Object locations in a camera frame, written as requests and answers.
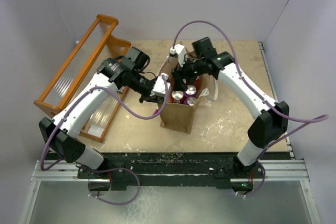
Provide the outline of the purple soda can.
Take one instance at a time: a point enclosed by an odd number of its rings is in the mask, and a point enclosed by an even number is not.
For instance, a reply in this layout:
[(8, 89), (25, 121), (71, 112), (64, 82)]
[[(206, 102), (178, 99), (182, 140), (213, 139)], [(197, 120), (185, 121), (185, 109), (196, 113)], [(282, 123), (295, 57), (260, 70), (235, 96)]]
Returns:
[(187, 85), (187, 90), (184, 92), (186, 98), (196, 97), (197, 89), (193, 85)]
[(194, 106), (197, 102), (197, 99), (195, 97), (188, 97), (185, 99), (184, 104), (189, 106)]

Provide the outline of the red cola can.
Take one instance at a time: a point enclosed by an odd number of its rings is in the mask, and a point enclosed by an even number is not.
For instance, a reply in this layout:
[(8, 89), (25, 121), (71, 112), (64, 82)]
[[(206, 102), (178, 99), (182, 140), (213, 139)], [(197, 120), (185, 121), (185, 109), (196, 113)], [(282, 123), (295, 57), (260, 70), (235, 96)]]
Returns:
[(199, 77), (197, 77), (196, 80), (192, 83), (192, 85), (193, 85), (195, 88), (198, 89), (198, 87), (199, 87), (199, 82), (200, 82), (200, 79), (199, 79)]
[(183, 104), (184, 102), (183, 91), (172, 91), (171, 97), (172, 97), (172, 103)]

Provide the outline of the brown canvas tote bag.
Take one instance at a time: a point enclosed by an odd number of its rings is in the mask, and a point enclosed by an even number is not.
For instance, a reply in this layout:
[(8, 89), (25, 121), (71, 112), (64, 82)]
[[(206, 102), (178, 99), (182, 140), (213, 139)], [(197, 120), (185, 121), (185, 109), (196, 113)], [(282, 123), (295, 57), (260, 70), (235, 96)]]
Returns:
[(170, 92), (169, 100), (163, 111), (160, 113), (160, 127), (190, 134), (194, 116), (199, 107), (199, 104), (202, 100), (205, 100), (206, 96), (209, 94), (211, 79), (212, 76), (209, 76), (208, 74), (203, 74), (200, 76), (200, 83), (196, 92), (197, 100), (194, 106), (173, 103), (171, 97), (172, 92)]

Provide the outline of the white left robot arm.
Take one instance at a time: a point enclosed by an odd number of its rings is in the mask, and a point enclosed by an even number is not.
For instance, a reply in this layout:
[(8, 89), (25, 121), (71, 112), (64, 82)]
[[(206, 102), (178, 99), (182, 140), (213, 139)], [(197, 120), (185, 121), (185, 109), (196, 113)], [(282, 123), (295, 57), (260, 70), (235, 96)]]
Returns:
[(117, 91), (128, 87), (141, 95), (140, 101), (166, 105), (171, 85), (165, 73), (149, 80), (142, 71), (150, 57), (135, 47), (131, 47), (125, 56), (108, 58), (97, 68), (87, 86), (73, 101), (52, 119), (43, 118), (39, 128), (45, 140), (40, 168), (43, 171), (48, 150), (59, 155), (59, 160), (76, 162), (87, 168), (96, 178), (104, 177), (108, 172), (106, 158), (92, 147), (80, 142), (77, 137), (91, 115), (109, 97), (114, 97), (122, 106), (125, 104), (117, 96)]

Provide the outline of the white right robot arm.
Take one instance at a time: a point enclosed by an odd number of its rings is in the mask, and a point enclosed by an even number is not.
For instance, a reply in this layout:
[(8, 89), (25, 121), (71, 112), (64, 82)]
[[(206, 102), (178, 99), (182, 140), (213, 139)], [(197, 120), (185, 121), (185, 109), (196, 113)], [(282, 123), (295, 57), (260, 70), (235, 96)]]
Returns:
[(236, 65), (234, 57), (228, 52), (218, 53), (208, 37), (193, 42), (192, 46), (195, 59), (188, 57), (181, 44), (170, 48), (169, 55), (178, 60), (172, 70), (174, 89), (186, 91), (188, 83), (208, 74), (227, 85), (245, 105), (254, 122), (247, 131), (247, 143), (234, 158), (233, 170), (238, 177), (246, 177), (266, 147), (287, 131), (289, 105), (265, 94)]

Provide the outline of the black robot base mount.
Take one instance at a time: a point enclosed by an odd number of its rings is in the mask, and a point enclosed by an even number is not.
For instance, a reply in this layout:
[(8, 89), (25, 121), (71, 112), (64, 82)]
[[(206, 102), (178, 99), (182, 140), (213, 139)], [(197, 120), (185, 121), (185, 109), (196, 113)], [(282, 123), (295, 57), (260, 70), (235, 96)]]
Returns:
[(98, 182), (104, 190), (129, 186), (215, 187), (252, 190), (267, 163), (291, 160), (289, 152), (267, 152), (258, 164), (244, 168), (234, 152), (212, 153), (105, 153), (103, 173), (72, 164), (75, 178)]

